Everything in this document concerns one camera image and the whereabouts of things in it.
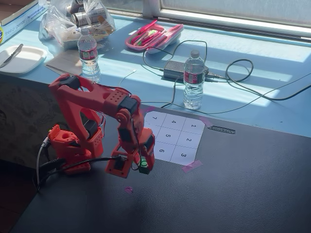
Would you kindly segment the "orange servo-driven gripper jaw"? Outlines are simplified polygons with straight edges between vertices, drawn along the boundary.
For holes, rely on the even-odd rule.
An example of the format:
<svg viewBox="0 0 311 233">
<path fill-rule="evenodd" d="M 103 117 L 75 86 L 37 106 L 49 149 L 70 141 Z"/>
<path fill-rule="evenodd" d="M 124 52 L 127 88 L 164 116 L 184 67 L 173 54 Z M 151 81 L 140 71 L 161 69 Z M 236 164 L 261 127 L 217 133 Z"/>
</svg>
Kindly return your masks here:
<svg viewBox="0 0 311 233">
<path fill-rule="evenodd" d="M 153 166 L 155 164 L 155 156 L 154 156 L 154 151 L 151 150 L 150 152 L 147 152 L 147 155 L 145 156 L 147 166 L 149 171 L 153 169 Z"/>
</svg>

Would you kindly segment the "orange static gripper jaw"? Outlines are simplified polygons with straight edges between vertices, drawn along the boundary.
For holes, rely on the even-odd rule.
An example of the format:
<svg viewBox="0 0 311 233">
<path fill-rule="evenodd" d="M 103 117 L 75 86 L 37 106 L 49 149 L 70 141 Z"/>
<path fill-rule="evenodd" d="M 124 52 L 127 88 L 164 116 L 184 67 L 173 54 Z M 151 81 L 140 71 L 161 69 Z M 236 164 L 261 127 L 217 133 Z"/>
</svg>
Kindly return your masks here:
<svg viewBox="0 0 311 233">
<path fill-rule="evenodd" d="M 142 164 L 142 158 L 141 158 L 141 152 L 140 152 L 140 147 L 135 151 L 133 155 L 133 161 L 131 165 L 132 170 L 139 170 Z"/>
</svg>

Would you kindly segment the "orange gripper body black servo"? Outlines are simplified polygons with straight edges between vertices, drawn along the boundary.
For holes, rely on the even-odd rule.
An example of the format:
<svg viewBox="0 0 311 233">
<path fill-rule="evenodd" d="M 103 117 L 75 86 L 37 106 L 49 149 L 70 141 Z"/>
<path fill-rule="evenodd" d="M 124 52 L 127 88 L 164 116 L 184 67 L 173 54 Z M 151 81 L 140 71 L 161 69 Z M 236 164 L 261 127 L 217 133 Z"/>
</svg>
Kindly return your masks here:
<svg viewBox="0 0 311 233">
<path fill-rule="evenodd" d="M 140 136 L 140 150 L 150 153 L 153 151 L 155 145 L 155 136 L 152 129 L 143 128 Z"/>
</svg>

